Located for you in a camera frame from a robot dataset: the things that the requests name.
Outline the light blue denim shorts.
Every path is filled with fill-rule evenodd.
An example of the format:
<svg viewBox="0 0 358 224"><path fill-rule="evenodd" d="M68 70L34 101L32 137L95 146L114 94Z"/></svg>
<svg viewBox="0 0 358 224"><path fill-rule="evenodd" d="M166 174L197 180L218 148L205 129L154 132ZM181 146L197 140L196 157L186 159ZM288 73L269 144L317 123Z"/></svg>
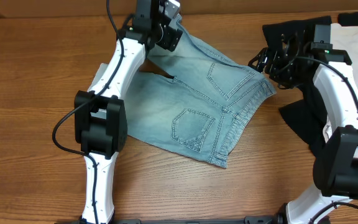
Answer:
<svg viewBox="0 0 358 224"><path fill-rule="evenodd" d="M154 47L148 58L164 75L134 75L124 100L129 135L226 167L254 113L275 94L273 85L187 30L174 51Z"/></svg>

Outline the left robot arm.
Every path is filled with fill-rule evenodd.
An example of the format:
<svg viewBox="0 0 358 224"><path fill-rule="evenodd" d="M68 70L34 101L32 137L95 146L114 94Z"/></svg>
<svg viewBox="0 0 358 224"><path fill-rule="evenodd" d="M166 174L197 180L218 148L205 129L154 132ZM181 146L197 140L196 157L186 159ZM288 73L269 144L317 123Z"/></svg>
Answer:
<svg viewBox="0 0 358 224"><path fill-rule="evenodd" d="M156 45L174 51L182 31L170 25L176 0L137 1L135 13L116 29L116 48L105 71L74 100L75 140L86 163L86 202L79 223L113 223L114 167L127 138L124 98L135 73Z"/></svg>

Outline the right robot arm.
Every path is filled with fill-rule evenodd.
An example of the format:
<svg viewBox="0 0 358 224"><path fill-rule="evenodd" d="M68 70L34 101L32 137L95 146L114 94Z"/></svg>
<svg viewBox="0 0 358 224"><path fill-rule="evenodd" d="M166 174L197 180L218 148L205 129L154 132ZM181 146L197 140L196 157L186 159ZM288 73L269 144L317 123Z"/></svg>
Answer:
<svg viewBox="0 0 358 224"><path fill-rule="evenodd" d="M339 207L358 200L358 89L352 60L332 42L321 19L264 25L267 42L249 66L303 99L280 109L314 155L313 183L281 206L272 223L329 223Z"/></svg>

